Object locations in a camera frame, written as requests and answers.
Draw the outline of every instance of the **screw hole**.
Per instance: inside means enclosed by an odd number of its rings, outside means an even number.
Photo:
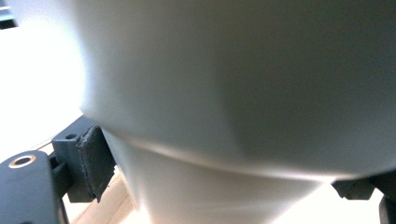
[[[73,133],[71,133],[71,134],[69,134],[69,135],[66,136],[66,139],[73,139],[73,138],[75,138],[75,137],[76,137],[76,135],[73,134]]]
[[[12,169],[22,168],[35,161],[34,155],[21,156],[9,163],[8,167]]]

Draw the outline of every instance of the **gray plastic surface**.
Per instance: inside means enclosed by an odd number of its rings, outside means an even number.
[[[263,223],[317,180],[396,166],[395,4],[96,0],[64,13],[83,46],[81,109],[136,204],[160,224]]]

